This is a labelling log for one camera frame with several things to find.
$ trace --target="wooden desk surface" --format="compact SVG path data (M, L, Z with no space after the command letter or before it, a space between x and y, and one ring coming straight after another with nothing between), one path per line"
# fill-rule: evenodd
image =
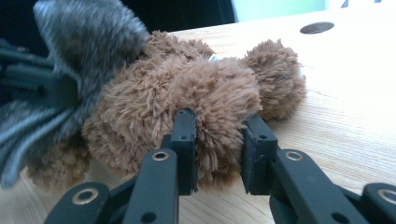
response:
M307 95L289 120L269 125L282 148L308 153L337 185L361 193L370 182L396 185L396 16L376 4L267 21L176 32L203 39L219 56L243 57L268 38L299 53ZM325 33L300 28L330 21ZM97 162L87 181L121 183ZM46 195L26 179L0 189L0 223L42 223L61 196ZM228 193L201 192L180 199L180 223L273 223L268 197L246 195L241 182Z

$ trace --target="hole in desk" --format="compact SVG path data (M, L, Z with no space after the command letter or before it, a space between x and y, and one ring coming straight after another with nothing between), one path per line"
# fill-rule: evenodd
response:
M300 33L304 35L314 35L326 32L334 27L334 23L329 21L315 22L301 28Z

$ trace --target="metal screw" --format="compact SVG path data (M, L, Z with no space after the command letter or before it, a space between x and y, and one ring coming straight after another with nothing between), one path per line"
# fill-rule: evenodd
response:
M169 154L163 151L157 152L154 155L152 155L152 159L154 159L155 161L165 161L168 158L169 158Z
M286 158L288 158L291 161L302 161L304 156L295 151L287 151Z
M378 190L378 194L379 196L384 199L385 201L389 202L389 203L393 203L396 204L396 191L391 190L391 189L379 189Z
M89 189L82 189L79 192L77 192L73 196L72 202L74 204L82 205L86 203L92 202L97 196L99 195L99 192L97 189L89 188Z

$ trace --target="round screw hole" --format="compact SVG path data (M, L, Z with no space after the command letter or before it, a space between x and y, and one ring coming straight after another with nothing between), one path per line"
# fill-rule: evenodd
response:
M286 152L286 158L288 158L291 161L302 161L304 156L301 155L298 152L294 152L294 151L287 151Z
M97 189L82 189L73 196L72 201L73 204L79 205L90 203L98 196L98 194L99 192Z
M155 219L157 219L155 213L147 212L140 218L140 221L142 221L142 223L152 223Z
M378 194L383 200L396 204L396 191L391 189L379 189Z
M328 21L315 22L301 28L300 33L304 35L314 35L326 32L334 27L334 23Z
M169 154L166 152L157 152L154 155L152 155L152 159L154 159L155 161L164 161L166 159L168 159Z
M347 219L347 217L345 217L344 215L342 215L340 213L333 213L332 219L334 219L338 223L343 223L343 224L349 223L349 219Z

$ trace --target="grey plush toy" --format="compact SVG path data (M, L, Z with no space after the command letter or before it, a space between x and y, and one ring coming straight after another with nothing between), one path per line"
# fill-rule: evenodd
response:
M145 26L119 0L41 0L35 4L34 13L50 58L55 61L55 72L78 82L79 103L63 110L23 101L0 107L4 189L18 181L26 165L44 162L41 156L53 147L83 144L78 141L78 131L102 86L136 58L148 37Z

